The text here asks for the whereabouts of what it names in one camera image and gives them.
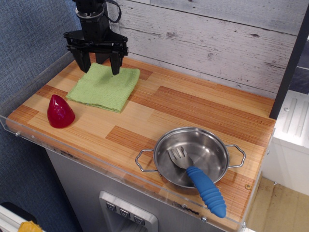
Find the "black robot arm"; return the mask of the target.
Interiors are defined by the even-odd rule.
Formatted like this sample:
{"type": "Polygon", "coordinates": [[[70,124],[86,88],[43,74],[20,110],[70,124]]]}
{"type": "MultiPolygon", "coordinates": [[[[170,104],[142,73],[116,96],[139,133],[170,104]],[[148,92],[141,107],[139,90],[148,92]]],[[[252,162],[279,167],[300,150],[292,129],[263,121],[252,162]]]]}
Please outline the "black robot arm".
{"type": "Polygon", "coordinates": [[[83,72],[90,69],[89,54],[94,53],[99,64],[109,59],[112,73],[117,75],[123,57],[128,55],[128,38],[110,28],[111,22],[121,19],[119,4],[113,0],[76,0],[75,4],[82,29],[64,33],[68,50],[83,72]]]}

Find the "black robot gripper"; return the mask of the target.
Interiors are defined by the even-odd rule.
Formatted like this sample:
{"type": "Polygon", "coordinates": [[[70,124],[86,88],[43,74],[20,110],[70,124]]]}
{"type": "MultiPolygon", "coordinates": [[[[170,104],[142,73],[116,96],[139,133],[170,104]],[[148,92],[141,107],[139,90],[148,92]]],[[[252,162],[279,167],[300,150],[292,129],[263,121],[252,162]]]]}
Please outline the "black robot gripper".
{"type": "Polygon", "coordinates": [[[120,34],[109,31],[108,37],[106,38],[108,43],[112,43],[112,46],[102,49],[98,48],[97,41],[97,17],[98,12],[93,13],[82,13],[77,12],[77,17],[80,20],[82,29],[76,31],[70,31],[64,33],[64,38],[67,40],[67,47],[73,54],[75,61],[79,68],[83,72],[88,72],[91,62],[89,53],[96,53],[104,51],[110,51],[110,63],[113,75],[118,75],[120,67],[122,65],[122,57],[128,55],[127,50],[127,38],[120,34]]]}

